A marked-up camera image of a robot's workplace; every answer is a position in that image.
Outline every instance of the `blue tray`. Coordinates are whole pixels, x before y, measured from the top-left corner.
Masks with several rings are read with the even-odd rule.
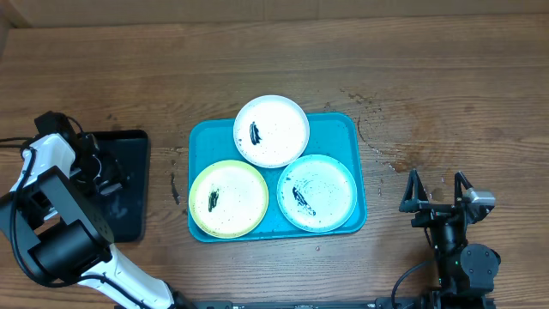
[[[236,239],[218,239],[204,233],[189,213],[190,233],[203,242],[236,240],[282,239],[310,237],[338,233],[354,233],[366,222],[366,197],[362,167],[360,166],[357,132],[353,121],[340,112],[307,114],[311,127],[309,143],[303,155],[328,155],[343,163],[358,186],[358,202],[351,218],[341,227],[327,233],[310,233],[295,227],[281,213],[276,200],[276,185],[281,168],[255,167],[268,186],[267,214],[251,232]],[[189,137],[189,191],[198,174],[209,165],[223,160],[246,161],[239,153],[232,138],[234,119],[208,120],[198,124]]]

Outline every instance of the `white bowl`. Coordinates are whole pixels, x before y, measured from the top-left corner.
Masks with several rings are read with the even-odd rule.
[[[338,160],[310,154],[284,169],[276,196],[282,214],[294,226],[324,233],[349,220],[357,203],[357,185]]]
[[[240,154],[258,167],[284,167],[299,158],[309,142],[309,120],[294,101],[264,95],[246,104],[233,128]]]

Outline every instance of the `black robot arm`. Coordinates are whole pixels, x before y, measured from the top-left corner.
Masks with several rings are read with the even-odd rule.
[[[468,225],[486,218],[494,209],[495,201],[491,192],[475,190],[463,173],[458,172],[455,174],[454,203],[430,203],[418,172],[410,172],[399,210],[415,213],[412,227],[425,229],[435,253],[440,283],[440,287],[425,291],[416,307],[495,308],[493,300],[488,300],[486,294],[494,289],[494,277],[501,258],[485,245],[470,245],[466,235]]]

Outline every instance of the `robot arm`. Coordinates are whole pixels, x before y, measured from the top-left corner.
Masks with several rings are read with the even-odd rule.
[[[126,308],[194,308],[165,282],[133,264],[113,244],[112,231],[101,213],[69,180],[75,161],[98,161],[97,175],[92,171],[94,179],[100,177],[101,161],[84,157],[79,141],[70,139],[74,131],[60,130],[59,125],[55,128],[58,132],[35,138],[23,150],[21,176],[10,193],[0,198],[0,228],[10,238],[11,225],[16,224],[17,251],[23,267],[45,286],[57,279],[78,282]],[[18,192],[19,203],[14,205],[15,191],[27,173]],[[9,220],[12,207],[17,207],[15,222]],[[59,223],[39,235],[34,232],[57,214]]]
[[[109,250],[111,252],[110,261],[96,264],[82,276],[105,276],[148,308],[162,309],[174,305],[172,292],[165,282],[147,275],[122,254],[115,245],[109,245]],[[140,307],[113,286],[101,282],[101,280],[88,279],[78,282],[78,284],[94,288],[126,308]]]

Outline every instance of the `dark food scrap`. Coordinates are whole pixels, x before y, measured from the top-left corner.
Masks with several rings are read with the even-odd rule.
[[[217,206],[217,199],[220,198],[220,190],[217,189],[216,191],[211,191],[209,193],[209,199],[208,199],[208,211],[212,212],[212,210]]]
[[[305,198],[303,197],[303,195],[301,195],[301,193],[299,193],[296,187],[293,187],[292,193],[293,193],[293,198],[295,198],[295,200],[298,201],[298,205],[303,207],[304,210],[307,211],[309,215],[313,215],[313,216],[317,215],[317,212],[313,210],[313,208],[307,203],[307,201],[305,201]]]
[[[254,145],[257,145],[259,141],[261,141],[261,137],[259,137],[259,130],[256,127],[255,121],[250,124],[250,138],[251,143]]]
[[[179,198],[181,197],[178,193],[178,190],[176,189],[175,187],[175,175],[172,173],[172,181],[171,181],[171,184],[172,184],[172,196],[173,196],[173,199],[175,200],[175,204],[179,205]]]

